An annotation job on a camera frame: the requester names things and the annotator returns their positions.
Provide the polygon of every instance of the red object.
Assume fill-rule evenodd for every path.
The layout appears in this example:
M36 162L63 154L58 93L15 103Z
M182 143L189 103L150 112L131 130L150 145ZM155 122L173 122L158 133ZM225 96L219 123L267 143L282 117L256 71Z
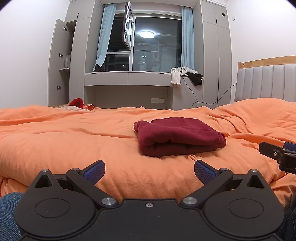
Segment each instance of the red object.
M214 151L226 145L224 134L198 119L170 117L141 120L133 125L146 156L186 155Z
M83 107L84 107L83 100L80 99L80 98L72 100L72 102L69 105L76 106L76 107L79 107L81 109L83 109Z

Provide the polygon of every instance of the electrical outlet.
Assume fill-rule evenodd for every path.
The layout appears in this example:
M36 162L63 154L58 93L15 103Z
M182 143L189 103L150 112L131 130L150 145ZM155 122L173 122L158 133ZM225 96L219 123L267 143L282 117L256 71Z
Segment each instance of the electrical outlet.
M151 103L164 104L165 103L165 99L151 98L150 102Z

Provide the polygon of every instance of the gray headboard cushion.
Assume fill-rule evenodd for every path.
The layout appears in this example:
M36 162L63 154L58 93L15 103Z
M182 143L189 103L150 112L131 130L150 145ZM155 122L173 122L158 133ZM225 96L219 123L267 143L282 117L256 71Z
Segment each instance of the gray headboard cushion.
M296 64L239 68L234 100L263 97L296 102Z

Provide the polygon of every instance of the upholstered headboard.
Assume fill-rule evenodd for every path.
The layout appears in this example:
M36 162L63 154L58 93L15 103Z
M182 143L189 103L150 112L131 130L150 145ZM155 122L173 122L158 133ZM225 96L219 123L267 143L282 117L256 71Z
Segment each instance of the upholstered headboard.
M239 62L234 100L263 97L296 102L296 56Z

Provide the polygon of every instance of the curtain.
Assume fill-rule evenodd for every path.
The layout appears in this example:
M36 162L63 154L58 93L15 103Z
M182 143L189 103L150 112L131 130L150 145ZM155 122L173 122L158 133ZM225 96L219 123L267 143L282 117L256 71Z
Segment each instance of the curtain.
M194 34L192 8L182 6L182 54L181 67L194 68Z
M115 10L116 10L116 3L105 5L102 23L101 23L98 52L96 55L96 64L99 66L102 66L106 58Z

